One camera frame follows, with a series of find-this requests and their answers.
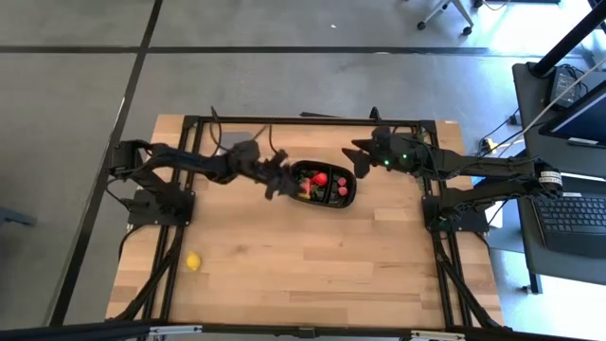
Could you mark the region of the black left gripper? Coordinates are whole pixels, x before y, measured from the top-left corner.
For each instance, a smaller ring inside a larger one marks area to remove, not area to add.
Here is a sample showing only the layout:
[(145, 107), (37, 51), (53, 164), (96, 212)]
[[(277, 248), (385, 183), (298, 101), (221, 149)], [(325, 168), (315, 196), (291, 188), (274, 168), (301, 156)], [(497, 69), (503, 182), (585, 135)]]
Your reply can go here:
[(261, 162), (258, 142), (245, 140), (234, 144), (226, 155), (233, 172), (266, 185), (267, 200), (272, 200), (275, 194), (291, 196), (300, 192), (300, 186), (289, 173), (278, 174), (278, 168), (288, 158), (284, 150), (274, 151), (269, 160)]

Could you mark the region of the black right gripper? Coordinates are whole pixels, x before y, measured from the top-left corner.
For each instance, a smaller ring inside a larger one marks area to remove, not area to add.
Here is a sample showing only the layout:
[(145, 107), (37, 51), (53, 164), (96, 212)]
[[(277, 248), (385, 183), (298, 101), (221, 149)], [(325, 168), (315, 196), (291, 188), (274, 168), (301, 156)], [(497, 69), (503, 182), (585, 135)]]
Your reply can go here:
[(374, 129), (369, 139), (352, 139), (351, 143), (360, 150), (343, 148), (342, 153), (359, 179), (368, 175), (371, 164), (388, 171), (418, 171), (426, 161), (426, 149), (419, 141), (393, 134), (386, 126)]

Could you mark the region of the black plastic tupperware container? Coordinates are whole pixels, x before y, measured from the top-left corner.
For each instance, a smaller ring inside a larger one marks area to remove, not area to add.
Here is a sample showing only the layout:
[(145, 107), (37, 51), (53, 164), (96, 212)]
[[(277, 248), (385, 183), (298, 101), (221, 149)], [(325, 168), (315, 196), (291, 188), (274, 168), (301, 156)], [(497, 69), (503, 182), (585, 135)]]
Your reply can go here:
[[(328, 183), (324, 187), (317, 186), (312, 178), (318, 172), (324, 172), (328, 176)], [(303, 199), (297, 195), (291, 195), (291, 198), (305, 204), (314, 206), (325, 206), (329, 208), (346, 208), (350, 206), (355, 198), (357, 190), (357, 180), (354, 174), (341, 166), (312, 160), (301, 160), (291, 165), (291, 176), (300, 186), (305, 179), (312, 181), (312, 189), (305, 192), (303, 189), (299, 193), (309, 193), (310, 200)], [(337, 180), (341, 177), (347, 179), (345, 187), (348, 189), (347, 196), (340, 196), (338, 189), (340, 186)]]

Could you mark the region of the grey folded cloth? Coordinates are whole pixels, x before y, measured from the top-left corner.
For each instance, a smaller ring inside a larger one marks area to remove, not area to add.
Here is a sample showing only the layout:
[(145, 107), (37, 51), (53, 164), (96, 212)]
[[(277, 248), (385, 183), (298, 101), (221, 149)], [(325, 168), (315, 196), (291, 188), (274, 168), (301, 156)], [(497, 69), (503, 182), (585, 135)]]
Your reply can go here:
[(232, 149), (236, 144), (245, 140), (250, 140), (253, 135), (249, 132), (237, 131), (237, 132), (224, 132), (221, 136), (220, 151), (226, 152)]

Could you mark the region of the grey office chair base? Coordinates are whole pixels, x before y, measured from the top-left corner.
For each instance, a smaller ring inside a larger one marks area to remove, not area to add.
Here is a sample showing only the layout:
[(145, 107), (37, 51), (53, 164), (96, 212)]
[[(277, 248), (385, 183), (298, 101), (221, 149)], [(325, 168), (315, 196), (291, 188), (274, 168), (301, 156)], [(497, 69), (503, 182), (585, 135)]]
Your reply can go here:
[(470, 13), (464, 7), (462, 0), (438, 0), (437, 3), (428, 12), (428, 14), (417, 23), (417, 29), (424, 30), (426, 28), (427, 23), (433, 17), (435, 17), (439, 11), (447, 9), (450, 5), (453, 5), (468, 23), (468, 25), (463, 28), (462, 35), (469, 36), (472, 33), (474, 22)]

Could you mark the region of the black power adapter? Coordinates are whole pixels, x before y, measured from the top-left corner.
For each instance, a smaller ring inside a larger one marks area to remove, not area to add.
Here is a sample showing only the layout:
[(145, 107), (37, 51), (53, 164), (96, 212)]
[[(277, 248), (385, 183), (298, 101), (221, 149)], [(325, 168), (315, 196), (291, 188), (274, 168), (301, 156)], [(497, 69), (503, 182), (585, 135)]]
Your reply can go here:
[(568, 89), (584, 72), (571, 64), (557, 66), (552, 72), (548, 99), (554, 102), (552, 109), (564, 110), (589, 92), (588, 86), (580, 81), (574, 88)]

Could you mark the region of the black keyboard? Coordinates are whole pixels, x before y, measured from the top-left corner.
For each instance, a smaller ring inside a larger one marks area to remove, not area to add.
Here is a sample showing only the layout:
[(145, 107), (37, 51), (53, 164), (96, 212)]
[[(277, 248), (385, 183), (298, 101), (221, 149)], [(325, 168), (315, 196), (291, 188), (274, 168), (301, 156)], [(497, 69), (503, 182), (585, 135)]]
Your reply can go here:
[(532, 206), (545, 248), (606, 259), (606, 194), (565, 192)]

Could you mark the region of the black computer monitor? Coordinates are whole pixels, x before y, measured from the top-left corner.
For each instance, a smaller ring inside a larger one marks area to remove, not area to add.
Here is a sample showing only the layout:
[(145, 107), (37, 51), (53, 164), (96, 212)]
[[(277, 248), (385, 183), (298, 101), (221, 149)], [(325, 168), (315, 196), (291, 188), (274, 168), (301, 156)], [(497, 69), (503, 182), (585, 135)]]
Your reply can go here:
[(549, 119), (539, 133), (606, 149), (606, 79)]

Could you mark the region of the black metal pole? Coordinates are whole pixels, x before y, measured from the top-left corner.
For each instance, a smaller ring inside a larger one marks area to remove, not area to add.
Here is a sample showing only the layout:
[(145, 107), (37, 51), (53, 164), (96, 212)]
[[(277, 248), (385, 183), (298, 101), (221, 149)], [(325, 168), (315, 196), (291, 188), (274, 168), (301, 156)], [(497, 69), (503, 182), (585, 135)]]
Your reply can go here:
[(606, 0), (600, 0), (529, 72), (541, 77), (553, 69), (569, 52), (606, 20)]

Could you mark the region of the black crossbar with silver brackets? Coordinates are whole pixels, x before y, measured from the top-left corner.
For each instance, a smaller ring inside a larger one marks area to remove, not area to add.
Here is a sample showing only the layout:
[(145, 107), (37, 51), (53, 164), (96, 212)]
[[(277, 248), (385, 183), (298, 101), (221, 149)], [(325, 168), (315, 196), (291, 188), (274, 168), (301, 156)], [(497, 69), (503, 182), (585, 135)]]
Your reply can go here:
[(334, 337), (386, 337), (422, 341), (593, 341), (589, 339), (515, 332), (508, 328), (452, 326), (446, 329), (341, 328), (229, 324), (168, 324), (162, 320), (122, 321), (0, 331), (0, 341), (121, 341), (145, 336), (234, 333), (292, 336), (299, 339)]

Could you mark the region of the grey chair leg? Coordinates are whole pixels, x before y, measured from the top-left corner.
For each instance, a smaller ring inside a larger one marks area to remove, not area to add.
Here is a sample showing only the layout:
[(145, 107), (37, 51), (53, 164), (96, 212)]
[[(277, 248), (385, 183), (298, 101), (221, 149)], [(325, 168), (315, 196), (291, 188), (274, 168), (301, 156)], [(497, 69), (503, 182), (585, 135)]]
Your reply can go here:
[(0, 226), (7, 223), (34, 226), (36, 222), (32, 216), (0, 206)]

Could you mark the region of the black aluminium table frame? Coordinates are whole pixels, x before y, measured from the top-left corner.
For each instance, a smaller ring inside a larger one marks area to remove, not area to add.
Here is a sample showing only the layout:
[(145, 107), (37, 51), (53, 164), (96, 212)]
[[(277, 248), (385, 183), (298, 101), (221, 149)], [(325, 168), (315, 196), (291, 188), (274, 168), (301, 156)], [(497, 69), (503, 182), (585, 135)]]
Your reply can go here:
[[(273, 142), (290, 162), (310, 159), (351, 170), (341, 148), (368, 138), (374, 122), (278, 118)], [(182, 228), (178, 264), (158, 284), (150, 317), (188, 324), (421, 328), (464, 324), (449, 281), (443, 310), (432, 238), (422, 220), (421, 182), (373, 170), (344, 209), (264, 198), (265, 188), (239, 177), (227, 186), (181, 172), (196, 193), (193, 221)], [(117, 317), (143, 288), (155, 251), (169, 249), (175, 228), (142, 226), (124, 244), (106, 317)], [(490, 317), (505, 324), (487, 246), (457, 233), (466, 284)], [(189, 252), (202, 259), (186, 266)]]

